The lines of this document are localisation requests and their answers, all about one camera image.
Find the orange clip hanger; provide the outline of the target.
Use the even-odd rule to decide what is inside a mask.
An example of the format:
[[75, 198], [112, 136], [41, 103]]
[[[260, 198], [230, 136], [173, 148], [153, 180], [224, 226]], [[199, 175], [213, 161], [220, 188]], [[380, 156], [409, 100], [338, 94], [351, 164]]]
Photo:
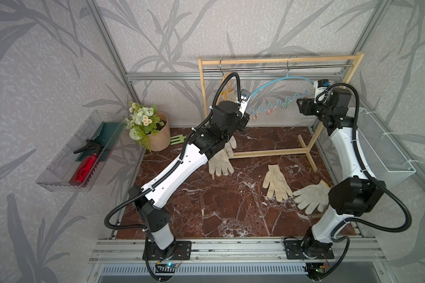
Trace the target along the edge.
[[[222, 74], [223, 74], [223, 81], [226, 79], [226, 77], [228, 76], [228, 75], [230, 75], [232, 72], [230, 72], [230, 71], [228, 71], [228, 72], [226, 72], [226, 73], [223, 73], [222, 72]], [[229, 100], [229, 94], [230, 93], [232, 93], [232, 92], [234, 92], [234, 89], [233, 89], [233, 86], [232, 86], [232, 82], [228, 82], [225, 86], [224, 86], [224, 88], [223, 88], [223, 90], [222, 90], [222, 92], [220, 93], [220, 96], [219, 96], [219, 98], [218, 98], [218, 102], [217, 102], [217, 104], [219, 104], [220, 102], [222, 102], [222, 101], [227, 101], [227, 100]]]

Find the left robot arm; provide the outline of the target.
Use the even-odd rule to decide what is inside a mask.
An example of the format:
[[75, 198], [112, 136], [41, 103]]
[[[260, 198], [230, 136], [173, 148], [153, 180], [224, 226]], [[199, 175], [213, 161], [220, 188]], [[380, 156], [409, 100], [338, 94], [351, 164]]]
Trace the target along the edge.
[[[219, 101], [224, 87], [236, 80], [237, 101]], [[249, 121], [246, 113], [250, 93], [240, 89], [240, 76], [230, 73], [219, 86], [210, 114], [186, 137], [180, 154], [155, 178], [137, 190], [137, 195], [112, 209], [105, 217], [105, 227], [112, 230], [141, 228], [161, 251], [170, 250], [175, 238], [170, 230], [167, 201], [179, 186], [199, 167], [225, 149], [234, 132], [243, 131]], [[135, 204], [143, 224], [115, 225], [111, 218], [130, 204]]]

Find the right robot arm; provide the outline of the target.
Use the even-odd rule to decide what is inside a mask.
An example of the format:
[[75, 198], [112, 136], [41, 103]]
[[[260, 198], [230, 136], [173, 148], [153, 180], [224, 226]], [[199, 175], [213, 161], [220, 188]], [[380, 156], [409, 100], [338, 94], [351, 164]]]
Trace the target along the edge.
[[[329, 208], [310, 229], [309, 237], [316, 244], [331, 244], [337, 241], [337, 233], [349, 222], [389, 233], [408, 230], [412, 215], [407, 206], [382, 180], [377, 180], [365, 159], [358, 136], [358, 92], [349, 84], [331, 84], [328, 80], [315, 81], [314, 88], [314, 98], [298, 99], [296, 103], [301, 114], [316, 116], [327, 130], [338, 152], [344, 179], [329, 191]], [[405, 221], [401, 226], [385, 227], [360, 218], [371, 212], [383, 195], [388, 195], [402, 210]]]

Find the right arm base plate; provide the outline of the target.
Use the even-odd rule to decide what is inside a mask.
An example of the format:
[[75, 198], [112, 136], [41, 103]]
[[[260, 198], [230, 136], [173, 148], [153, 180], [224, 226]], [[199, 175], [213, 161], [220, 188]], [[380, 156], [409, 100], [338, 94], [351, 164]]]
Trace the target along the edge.
[[314, 239], [296, 239], [286, 237], [282, 245], [287, 259], [334, 259], [331, 243], [322, 243]]

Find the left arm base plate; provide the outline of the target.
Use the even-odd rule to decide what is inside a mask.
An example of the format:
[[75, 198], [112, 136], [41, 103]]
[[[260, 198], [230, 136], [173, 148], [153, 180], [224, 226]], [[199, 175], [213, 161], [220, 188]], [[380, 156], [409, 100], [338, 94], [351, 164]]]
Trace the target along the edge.
[[189, 260], [192, 251], [191, 241], [175, 240], [169, 247], [162, 250], [152, 241], [145, 244], [146, 250], [143, 253], [142, 259], [149, 261], [170, 259], [170, 260]]

